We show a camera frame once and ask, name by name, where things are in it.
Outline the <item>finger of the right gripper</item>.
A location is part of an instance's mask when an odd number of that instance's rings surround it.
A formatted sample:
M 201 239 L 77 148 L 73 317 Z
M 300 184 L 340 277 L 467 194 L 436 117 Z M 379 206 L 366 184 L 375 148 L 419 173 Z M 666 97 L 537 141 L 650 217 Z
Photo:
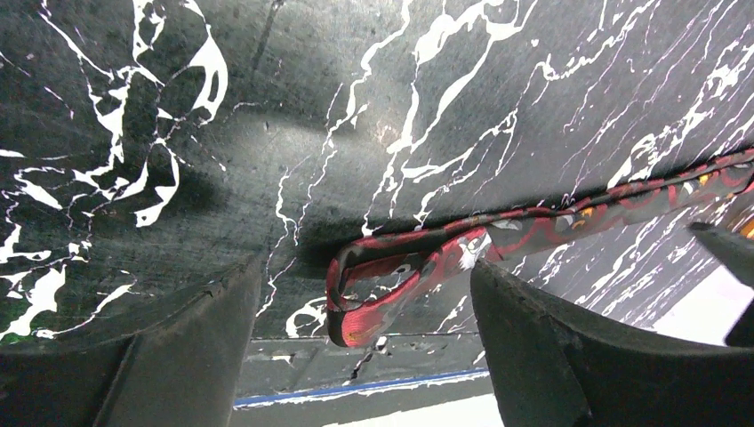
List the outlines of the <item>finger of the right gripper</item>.
M 753 289 L 752 239 L 710 223 L 694 222 L 687 228 L 742 285 Z M 753 347 L 753 302 L 728 332 L 725 343 L 734 347 Z

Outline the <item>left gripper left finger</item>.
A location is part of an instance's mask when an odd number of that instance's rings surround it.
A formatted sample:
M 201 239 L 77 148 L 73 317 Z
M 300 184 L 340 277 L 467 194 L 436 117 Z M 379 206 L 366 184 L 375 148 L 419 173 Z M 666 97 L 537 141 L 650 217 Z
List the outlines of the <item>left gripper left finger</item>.
M 2 425 L 228 425 L 261 285 L 251 257 L 59 340 L 2 348 Z

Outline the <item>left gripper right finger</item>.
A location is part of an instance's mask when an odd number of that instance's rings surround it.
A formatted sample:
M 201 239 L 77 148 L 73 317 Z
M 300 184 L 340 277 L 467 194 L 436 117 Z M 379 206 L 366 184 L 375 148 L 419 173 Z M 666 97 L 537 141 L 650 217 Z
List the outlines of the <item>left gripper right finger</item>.
M 750 426 L 753 350 L 603 317 L 479 262 L 470 291 L 507 426 Z

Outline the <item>red patterned tie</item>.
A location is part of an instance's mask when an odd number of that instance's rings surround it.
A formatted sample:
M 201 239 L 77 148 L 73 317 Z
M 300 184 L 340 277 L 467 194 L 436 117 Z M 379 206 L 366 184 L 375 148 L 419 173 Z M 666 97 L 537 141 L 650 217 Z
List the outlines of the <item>red patterned tie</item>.
M 562 210 L 535 206 L 472 216 L 435 229 L 360 238 L 332 259 L 326 325 L 340 347 L 382 335 L 416 296 L 479 260 L 527 256 L 615 227 L 753 189 L 753 150 L 743 149 L 674 176 L 634 181 Z

